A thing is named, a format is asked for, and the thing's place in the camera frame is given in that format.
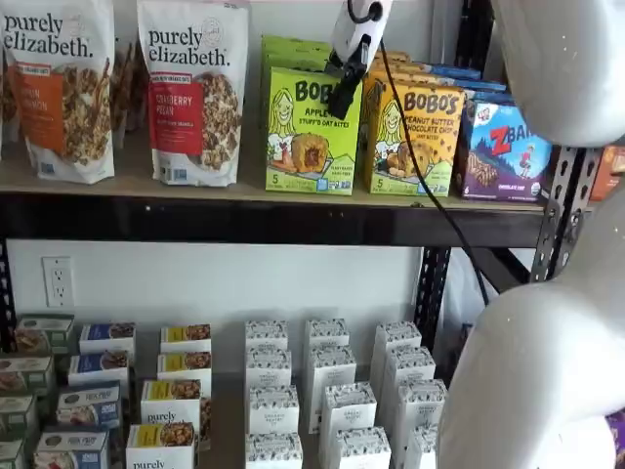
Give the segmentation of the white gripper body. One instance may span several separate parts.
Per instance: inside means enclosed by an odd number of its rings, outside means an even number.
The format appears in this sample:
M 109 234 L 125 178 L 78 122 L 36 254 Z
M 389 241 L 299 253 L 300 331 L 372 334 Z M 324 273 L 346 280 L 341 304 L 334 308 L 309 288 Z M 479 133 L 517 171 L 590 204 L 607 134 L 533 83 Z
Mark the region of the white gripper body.
M 332 33 L 333 55 L 336 64 L 346 64 L 361 44 L 367 46 L 365 64 L 371 64 L 378 51 L 392 0 L 344 1 Z

